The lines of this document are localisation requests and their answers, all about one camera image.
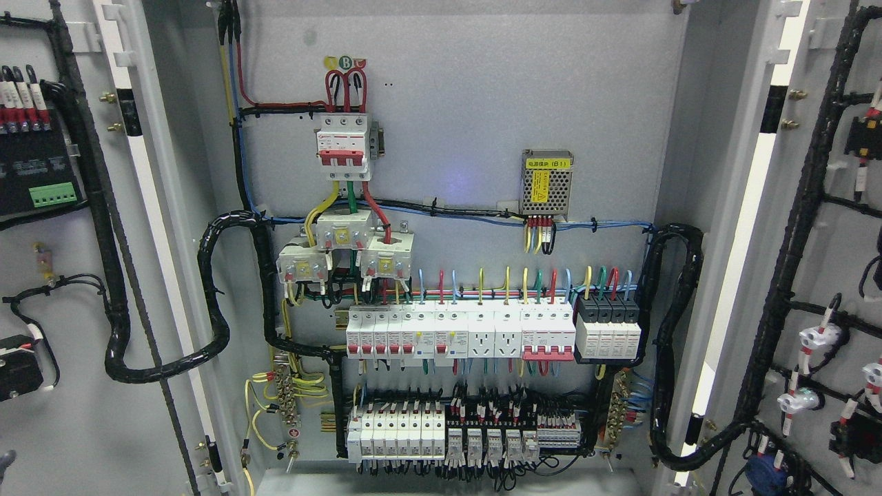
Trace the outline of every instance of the white power outlet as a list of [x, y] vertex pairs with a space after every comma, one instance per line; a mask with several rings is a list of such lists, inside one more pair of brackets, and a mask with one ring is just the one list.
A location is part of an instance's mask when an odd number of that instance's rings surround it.
[[468, 357], [490, 358], [493, 357], [493, 348], [496, 336], [491, 330], [468, 332]]
[[497, 358], [520, 358], [521, 332], [496, 331], [493, 356]]

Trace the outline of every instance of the red wire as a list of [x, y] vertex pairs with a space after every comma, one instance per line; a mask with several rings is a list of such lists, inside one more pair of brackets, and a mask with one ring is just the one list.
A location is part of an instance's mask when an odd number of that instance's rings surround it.
[[612, 270], [609, 271], [609, 277], [607, 278], [607, 287], [609, 287], [609, 292], [612, 294], [609, 295], [609, 299], [616, 299], [616, 292], [618, 291], [618, 267], [612, 267]]
[[364, 71], [361, 67], [353, 67], [346, 71], [346, 96], [347, 99], [349, 97], [349, 74], [353, 72], [357, 72], [362, 75], [362, 104], [360, 105], [360, 110], [362, 113], [367, 113], [368, 111], [368, 77], [364, 74]]
[[557, 293], [557, 269], [551, 270], [551, 304], [554, 304], [554, 296]]
[[383, 243], [392, 244], [392, 224], [389, 223], [389, 219], [383, 213], [380, 205], [377, 205], [377, 202], [374, 201], [374, 197], [370, 196], [368, 181], [362, 183], [362, 192], [364, 192], [364, 201], [368, 202], [370, 209], [374, 211], [374, 214], [377, 214], [377, 217], [379, 217], [380, 221], [383, 223], [383, 228], [386, 231], [385, 237], [383, 237]]
[[239, 75], [239, 94], [244, 98], [246, 102], [250, 105], [258, 108], [262, 107], [309, 107], [312, 105], [324, 105], [325, 109], [329, 112], [333, 111], [333, 104], [331, 103], [331, 98], [328, 98], [328, 103], [324, 101], [296, 101], [293, 103], [257, 103], [253, 101], [248, 94], [245, 92], [245, 76], [242, 70], [242, 44], [240, 42], [236, 42], [235, 44], [235, 67], [236, 71]]

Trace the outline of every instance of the green terminal connector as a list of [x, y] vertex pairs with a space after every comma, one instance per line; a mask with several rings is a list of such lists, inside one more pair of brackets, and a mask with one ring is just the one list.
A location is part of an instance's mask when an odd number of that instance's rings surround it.
[[74, 190], [73, 183], [37, 186], [28, 191], [31, 193], [31, 200], [34, 201], [34, 208], [50, 207], [59, 203], [77, 201], [77, 191]]

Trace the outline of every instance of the green wire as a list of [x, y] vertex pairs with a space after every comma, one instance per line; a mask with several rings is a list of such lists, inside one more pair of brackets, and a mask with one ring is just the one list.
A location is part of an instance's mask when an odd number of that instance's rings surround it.
[[536, 271], [536, 282], [533, 285], [533, 291], [536, 292], [536, 303], [542, 303], [542, 271]]
[[346, 193], [349, 200], [349, 213], [354, 214], [358, 212], [358, 206], [355, 204], [355, 187], [352, 181], [346, 182]]
[[603, 299], [604, 289], [606, 288], [606, 266], [602, 266], [597, 272], [597, 299]]

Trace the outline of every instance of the breaker label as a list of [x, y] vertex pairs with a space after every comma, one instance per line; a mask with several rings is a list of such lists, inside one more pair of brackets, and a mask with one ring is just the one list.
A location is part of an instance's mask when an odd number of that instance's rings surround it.
[[530, 201], [533, 203], [545, 203], [549, 200], [549, 184], [551, 172], [549, 170], [536, 170], [533, 172], [533, 189], [530, 192]]
[[527, 159], [527, 169], [531, 170], [563, 170], [572, 168], [572, 159], [556, 158], [556, 159]]

